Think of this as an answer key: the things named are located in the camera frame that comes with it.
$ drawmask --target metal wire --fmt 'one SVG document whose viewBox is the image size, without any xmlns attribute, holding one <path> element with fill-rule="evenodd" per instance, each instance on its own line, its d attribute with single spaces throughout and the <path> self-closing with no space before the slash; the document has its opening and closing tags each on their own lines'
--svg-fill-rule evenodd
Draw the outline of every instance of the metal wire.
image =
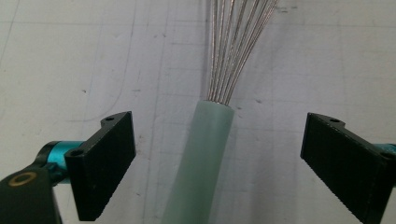
<svg viewBox="0 0 396 224">
<path fill-rule="evenodd" d="M 224 105 L 230 103 L 236 81 L 277 2 L 212 0 L 212 65 L 208 101 Z"/>
</svg>

